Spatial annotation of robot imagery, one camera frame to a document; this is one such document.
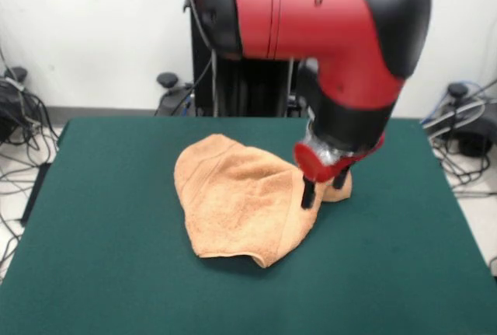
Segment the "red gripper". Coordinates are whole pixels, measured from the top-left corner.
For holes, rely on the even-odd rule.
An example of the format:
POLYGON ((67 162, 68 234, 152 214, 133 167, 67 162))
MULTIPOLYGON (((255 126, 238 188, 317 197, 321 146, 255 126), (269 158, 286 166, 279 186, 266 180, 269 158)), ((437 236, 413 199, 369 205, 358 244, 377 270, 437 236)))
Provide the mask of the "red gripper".
POLYGON ((334 178, 333 188, 342 189, 350 166, 377 151, 383 145, 384 139, 385 134, 382 134, 372 149, 354 153, 338 150, 307 132, 305 137, 294 146, 295 161, 304 174, 301 208, 311 209, 313 207, 316 183, 325 183, 334 178))

